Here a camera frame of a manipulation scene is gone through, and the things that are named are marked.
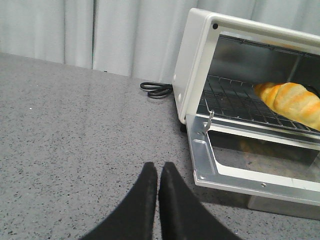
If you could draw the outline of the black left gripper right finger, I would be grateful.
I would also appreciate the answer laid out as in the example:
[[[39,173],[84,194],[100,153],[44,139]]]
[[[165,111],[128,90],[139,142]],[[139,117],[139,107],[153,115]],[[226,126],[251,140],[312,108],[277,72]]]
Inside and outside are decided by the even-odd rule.
[[[163,240],[239,240],[195,197],[172,162],[163,166],[158,191]]]

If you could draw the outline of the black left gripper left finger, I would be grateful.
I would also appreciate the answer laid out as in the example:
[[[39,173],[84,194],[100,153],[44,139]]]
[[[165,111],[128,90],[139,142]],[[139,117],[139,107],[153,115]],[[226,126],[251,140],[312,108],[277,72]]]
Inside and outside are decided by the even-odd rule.
[[[158,174],[146,162],[130,191],[114,211],[83,240],[151,240],[157,199]]]

